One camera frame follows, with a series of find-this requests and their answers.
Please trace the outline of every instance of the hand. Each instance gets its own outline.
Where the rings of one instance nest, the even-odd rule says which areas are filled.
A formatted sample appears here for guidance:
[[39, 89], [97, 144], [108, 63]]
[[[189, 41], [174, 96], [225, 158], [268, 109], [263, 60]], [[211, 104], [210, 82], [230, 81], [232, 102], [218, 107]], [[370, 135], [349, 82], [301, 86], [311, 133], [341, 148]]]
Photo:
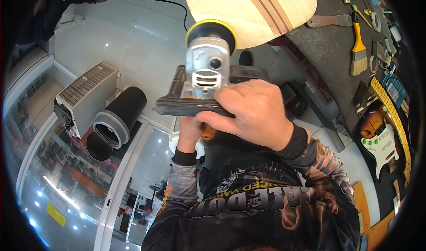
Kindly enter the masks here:
[[179, 140], [176, 149], [183, 153], [193, 153], [202, 132], [202, 123], [195, 117], [179, 116]]
[[222, 88], [213, 97], [235, 118], [203, 111], [197, 114], [198, 121], [274, 151], [283, 150], [290, 142], [294, 125], [285, 117], [281, 91], [276, 85], [252, 79]]

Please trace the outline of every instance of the white pickguard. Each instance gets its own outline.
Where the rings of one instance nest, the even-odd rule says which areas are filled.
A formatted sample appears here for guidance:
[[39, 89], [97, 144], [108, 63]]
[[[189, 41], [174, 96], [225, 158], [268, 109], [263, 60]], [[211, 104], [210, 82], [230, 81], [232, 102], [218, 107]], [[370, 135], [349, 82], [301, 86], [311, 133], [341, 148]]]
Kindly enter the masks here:
[[361, 144], [376, 158], [376, 177], [379, 179], [380, 169], [392, 158], [395, 160], [399, 159], [397, 150], [395, 148], [395, 138], [394, 138], [394, 129], [392, 125], [386, 124], [386, 128], [378, 136], [374, 136], [371, 139], [361, 138]]

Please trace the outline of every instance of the wooden scraper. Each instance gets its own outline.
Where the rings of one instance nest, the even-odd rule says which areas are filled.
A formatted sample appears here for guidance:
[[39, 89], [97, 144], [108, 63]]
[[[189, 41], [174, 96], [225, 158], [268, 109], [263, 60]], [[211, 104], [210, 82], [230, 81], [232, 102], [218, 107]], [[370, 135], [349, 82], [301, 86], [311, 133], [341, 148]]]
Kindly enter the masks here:
[[340, 26], [353, 25], [351, 16], [347, 14], [340, 14], [334, 16], [314, 15], [306, 22], [306, 24], [311, 28], [317, 28], [332, 24]]

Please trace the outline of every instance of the brush bristles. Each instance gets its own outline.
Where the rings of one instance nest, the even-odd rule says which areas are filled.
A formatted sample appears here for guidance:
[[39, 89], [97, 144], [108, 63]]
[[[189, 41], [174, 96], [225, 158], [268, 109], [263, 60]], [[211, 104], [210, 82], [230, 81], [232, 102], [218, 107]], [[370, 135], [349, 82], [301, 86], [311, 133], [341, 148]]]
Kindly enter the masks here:
[[352, 61], [351, 74], [356, 76], [367, 69], [367, 58], [362, 58], [358, 61]]

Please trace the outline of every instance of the yellow warning sticker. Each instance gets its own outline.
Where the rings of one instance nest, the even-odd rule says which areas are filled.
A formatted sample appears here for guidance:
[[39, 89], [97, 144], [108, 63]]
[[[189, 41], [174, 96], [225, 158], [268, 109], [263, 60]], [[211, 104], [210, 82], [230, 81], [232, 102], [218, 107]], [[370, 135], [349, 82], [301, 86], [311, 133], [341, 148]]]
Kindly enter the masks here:
[[50, 203], [47, 203], [46, 208], [47, 213], [49, 213], [62, 227], [65, 226], [65, 216], [63, 216], [59, 211], [56, 210], [54, 206]]

